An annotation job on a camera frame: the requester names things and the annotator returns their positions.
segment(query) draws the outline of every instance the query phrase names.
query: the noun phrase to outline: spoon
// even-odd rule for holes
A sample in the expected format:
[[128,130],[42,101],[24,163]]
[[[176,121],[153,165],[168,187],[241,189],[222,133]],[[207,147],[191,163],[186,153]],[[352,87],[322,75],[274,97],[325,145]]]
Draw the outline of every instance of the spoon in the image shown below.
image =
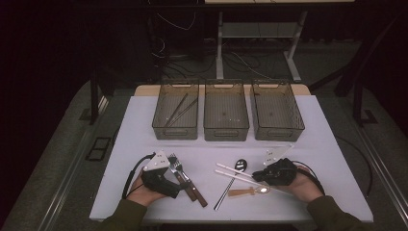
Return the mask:
[[[246,170],[247,167],[247,162],[244,159],[239,159],[236,163],[235,163],[235,170],[243,172]],[[219,206],[222,203],[222,200],[224,200],[225,195],[227,195],[229,189],[231,188],[232,183],[234,182],[235,178],[232,178],[231,182],[229,183],[229,185],[227,186],[227,188],[225,189],[224,193],[222,194],[221,198],[218,200],[216,206],[214,207],[214,210],[217,210],[219,208]]]
[[230,190],[228,191],[228,196],[236,196],[236,195],[242,195],[242,194],[254,195],[255,193],[264,194],[264,193],[269,193],[269,191],[270,191],[270,187],[268,186],[259,186],[256,189],[254,189],[253,187],[250,187],[247,190]]

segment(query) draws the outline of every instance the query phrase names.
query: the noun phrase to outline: wooden handle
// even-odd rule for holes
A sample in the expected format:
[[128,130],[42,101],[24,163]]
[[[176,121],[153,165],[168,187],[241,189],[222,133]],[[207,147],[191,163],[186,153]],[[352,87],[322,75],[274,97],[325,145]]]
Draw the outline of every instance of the wooden handle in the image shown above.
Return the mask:
[[255,194],[255,190],[253,187],[249,188],[248,190],[230,190],[228,191],[228,196],[236,196],[236,195],[242,195],[242,194]]
[[197,200],[200,202],[201,206],[206,207],[208,205],[208,203],[204,199],[202,194],[198,191],[197,187],[192,182],[190,182],[190,187],[191,187],[192,191],[194,192],[194,195],[197,197]]
[[[176,175],[176,178],[180,182],[180,184],[183,184],[183,183],[186,182],[183,179],[183,177],[181,177],[181,175],[179,175],[179,174]],[[189,198],[191,199],[191,201],[195,201],[197,199],[197,197],[195,197],[194,192],[192,191],[192,188],[186,187],[185,191],[186,191],[187,195],[189,196]]]

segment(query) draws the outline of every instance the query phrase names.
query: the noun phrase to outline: person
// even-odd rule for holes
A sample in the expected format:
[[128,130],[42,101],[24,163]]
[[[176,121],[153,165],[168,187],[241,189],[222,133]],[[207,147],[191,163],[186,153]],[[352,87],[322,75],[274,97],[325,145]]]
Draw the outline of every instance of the person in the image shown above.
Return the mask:
[[[138,231],[140,230],[147,207],[154,201],[166,197],[147,189],[140,178],[134,181],[126,199],[120,200],[115,212],[104,219],[97,231]],[[292,193],[297,199],[307,203],[307,210],[315,221],[319,231],[366,231],[371,227],[342,211],[334,198],[324,195],[307,176],[298,173],[289,186],[279,186],[278,190]]]

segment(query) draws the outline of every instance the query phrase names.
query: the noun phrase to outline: gray floor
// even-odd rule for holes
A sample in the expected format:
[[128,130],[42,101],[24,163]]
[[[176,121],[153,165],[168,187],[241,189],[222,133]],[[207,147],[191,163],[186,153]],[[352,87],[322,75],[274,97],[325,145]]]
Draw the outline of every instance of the gray floor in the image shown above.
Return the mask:
[[[238,56],[267,77],[289,78],[281,53],[287,45],[276,40],[263,43],[227,41],[223,46],[224,61],[228,59],[229,62],[224,64],[225,78],[249,80],[257,75],[242,65]],[[310,85],[342,67],[354,56],[358,47],[359,43],[355,41],[300,43],[294,60],[302,83]],[[165,68],[165,73],[170,77],[198,75],[203,79],[215,78],[214,52],[208,49],[209,55],[200,62],[185,61],[180,58],[182,56],[173,57],[175,64],[170,66],[179,71]],[[335,86],[336,81],[333,81],[313,94],[318,97],[362,193],[367,191],[370,178],[368,166],[360,154],[361,151],[368,156],[369,152],[362,139],[363,132],[370,138],[401,193],[407,194],[407,138],[367,90],[364,93],[364,109],[371,110],[378,123],[368,124],[364,129],[356,127],[351,118],[351,95],[336,97],[333,93]],[[89,219],[90,209],[132,92],[118,90],[115,96],[108,98],[105,104],[101,104],[101,117],[90,126],[88,121],[80,119],[83,111],[89,108],[89,84],[78,91],[2,230],[93,230],[96,227],[98,222]],[[97,137],[111,138],[108,152],[102,162],[86,161],[85,157]],[[408,230],[375,170],[367,201],[374,214],[373,230]],[[313,223],[296,226],[302,231],[315,228]]]

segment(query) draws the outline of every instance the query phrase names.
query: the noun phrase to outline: tray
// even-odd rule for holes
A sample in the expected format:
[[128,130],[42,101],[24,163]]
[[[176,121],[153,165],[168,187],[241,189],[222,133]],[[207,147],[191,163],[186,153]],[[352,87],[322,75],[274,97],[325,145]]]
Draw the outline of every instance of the tray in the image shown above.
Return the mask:
[[158,140],[196,140],[199,79],[162,80],[152,127]]
[[204,104],[206,141],[246,141],[249,122],[242,80],[207,80]]
[[288,80],[253,79],[251,109],[258,141],[297,141],[305,129]]

